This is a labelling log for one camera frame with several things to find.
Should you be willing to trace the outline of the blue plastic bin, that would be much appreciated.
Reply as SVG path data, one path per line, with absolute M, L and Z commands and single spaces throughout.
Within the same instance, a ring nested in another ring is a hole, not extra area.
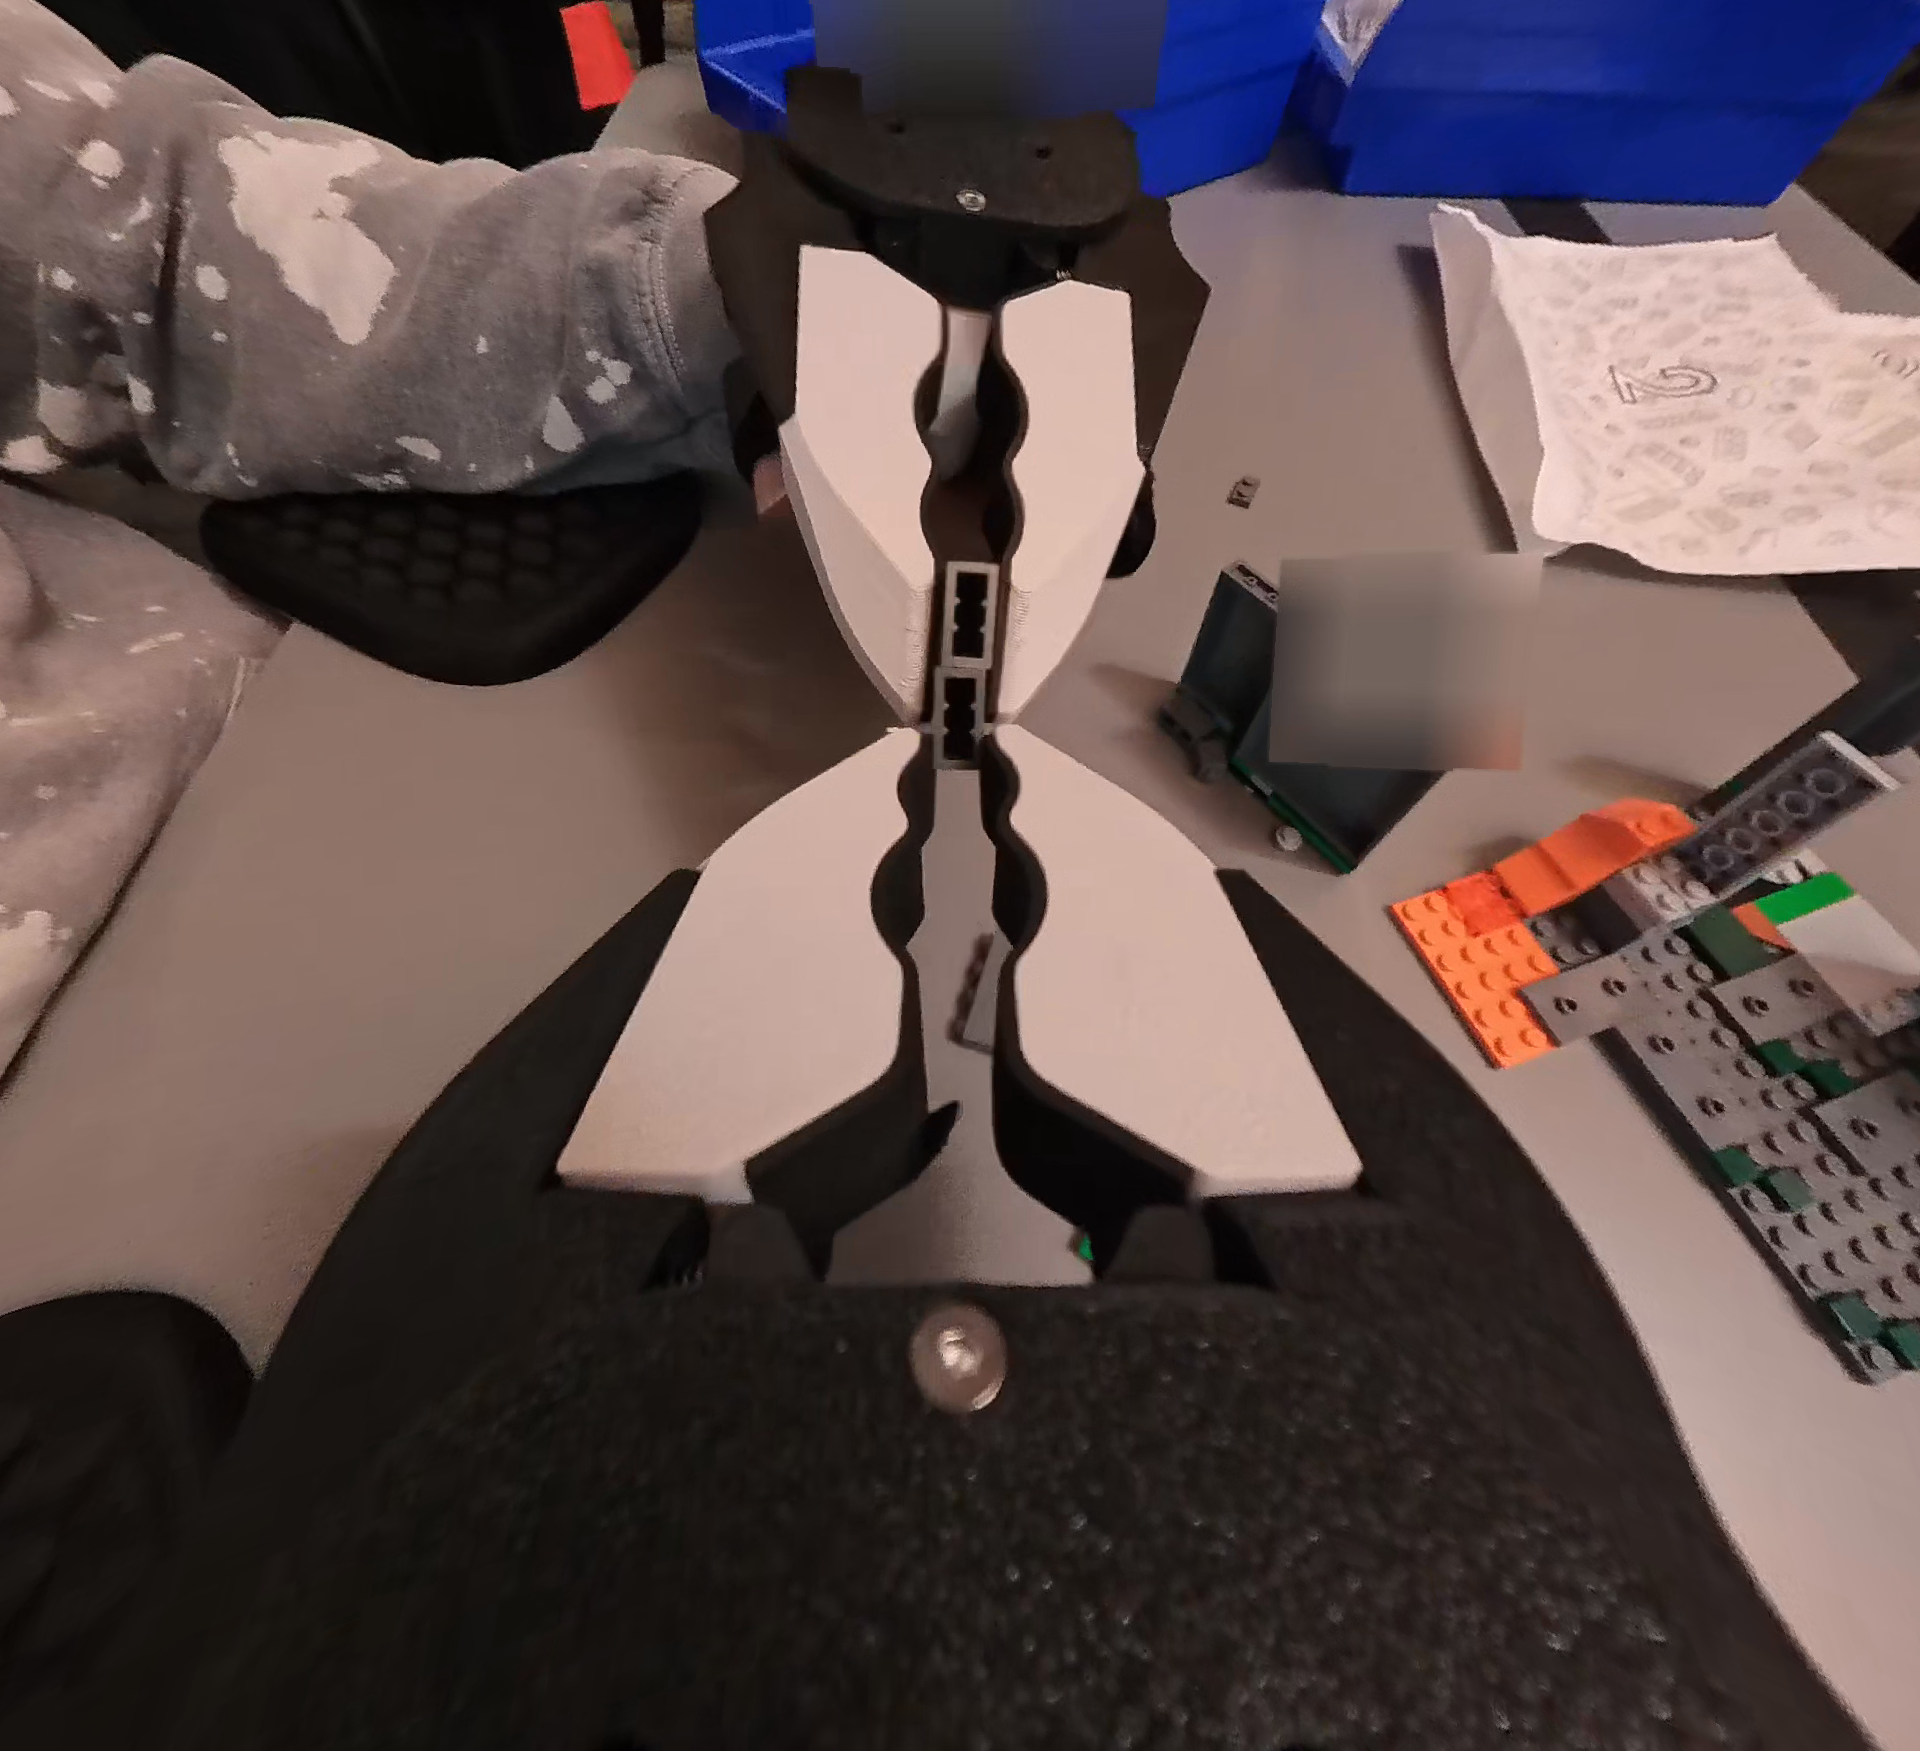
M 1173 197 L 1261 166 L 1328 0 L 1170 0 L 1152 106 L 1131 109 L 1139 187 Z M 708 110 L 784 132 L 784 75 L 815 57 L 808 0 L 694 0 Z
M 1658 205 L 1775 202 L 1919 26 L 1917 0 L 1403 0 L 1341 68 L 1323 15 L 1288 126 L 1336 190 Z

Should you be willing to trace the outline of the grey green lego building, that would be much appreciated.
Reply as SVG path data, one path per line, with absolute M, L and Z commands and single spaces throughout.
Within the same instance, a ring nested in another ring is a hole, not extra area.
M 1820 845 L 1917 788 L 1917 641 L 1692 806 L 1585 810 L 1386 914 L 1481 1058 L 1594 1044 L 1854 1379 L 1919 1370 L 1917 929 Z

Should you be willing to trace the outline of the person's grey speckled sweatshirt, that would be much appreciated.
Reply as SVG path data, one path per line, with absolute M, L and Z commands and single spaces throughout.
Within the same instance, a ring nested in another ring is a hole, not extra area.
M 4 486 L 4 1070 L 280 638 L 268 613 L 155 538 Z

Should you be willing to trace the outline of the person's left forearm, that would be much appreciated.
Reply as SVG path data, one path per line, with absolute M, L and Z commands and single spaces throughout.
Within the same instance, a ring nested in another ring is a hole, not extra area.
M 2 465 L 208 499 L 732 462 L 708 163 L 432 163 L 2 0 Z

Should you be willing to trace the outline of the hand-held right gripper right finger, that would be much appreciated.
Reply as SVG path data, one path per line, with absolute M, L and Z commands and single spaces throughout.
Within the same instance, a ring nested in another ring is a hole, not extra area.
M 1345 1194 L 1361 1157 L 1222 875 L 1041 736 L 987 744 L 999 1161 L 1107 1272 L 1144 1211 Z

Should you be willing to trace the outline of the dark grey studded lego plate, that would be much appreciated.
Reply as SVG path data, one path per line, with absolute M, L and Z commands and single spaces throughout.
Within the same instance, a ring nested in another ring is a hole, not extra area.
M 1000 973 L 1006 943 L 999 929 L 981 933 L 969 952 L 962 983 L 949 1018 L 949 1040 L 961 1048 L 992 1054 L 997 1040 Z

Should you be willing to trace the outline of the torn printed paper bag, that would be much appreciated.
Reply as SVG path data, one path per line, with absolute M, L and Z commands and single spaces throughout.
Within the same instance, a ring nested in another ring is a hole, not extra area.
M 1449 361 L 1522 553 L 1682 579 L 1917 568 L 1919 320 L 1775 234 L 1583 245 L 1428 220 Z

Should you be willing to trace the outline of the green-topped dark lego wall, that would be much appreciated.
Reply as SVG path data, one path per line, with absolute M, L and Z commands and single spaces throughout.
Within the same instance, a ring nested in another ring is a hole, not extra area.
M 1270 760 L 1274 605 L 1274 587 L 1248 565 L 1220 571 L 1156 727 L 1195 779 L 1234 782 L 1262 805 L 1285 851 L 1354 873 L 1442 772 Z

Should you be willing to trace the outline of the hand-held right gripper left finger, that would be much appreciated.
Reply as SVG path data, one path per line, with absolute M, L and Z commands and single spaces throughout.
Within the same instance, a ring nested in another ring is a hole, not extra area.
M 708 856 L 556 1159 L 562 1189 L 774 1211 L 816 1278 L 945 1151 L 912 943 L 935 770 L 877 736 Z

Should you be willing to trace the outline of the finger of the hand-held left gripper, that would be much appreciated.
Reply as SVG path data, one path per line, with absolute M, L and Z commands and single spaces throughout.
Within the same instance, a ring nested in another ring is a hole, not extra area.
M 1018 721 L 1084 629 L 1139 495 L 1131 299 L 1045 286 L 1003 308 L 999 349 L 1022 428 L 997 718 Z
M 941 304 L 877 256 L 800 250 L 784 485 L 830 609 L 897 721 L 926 702 L 937 563 L 916 395 L 943 350 Z

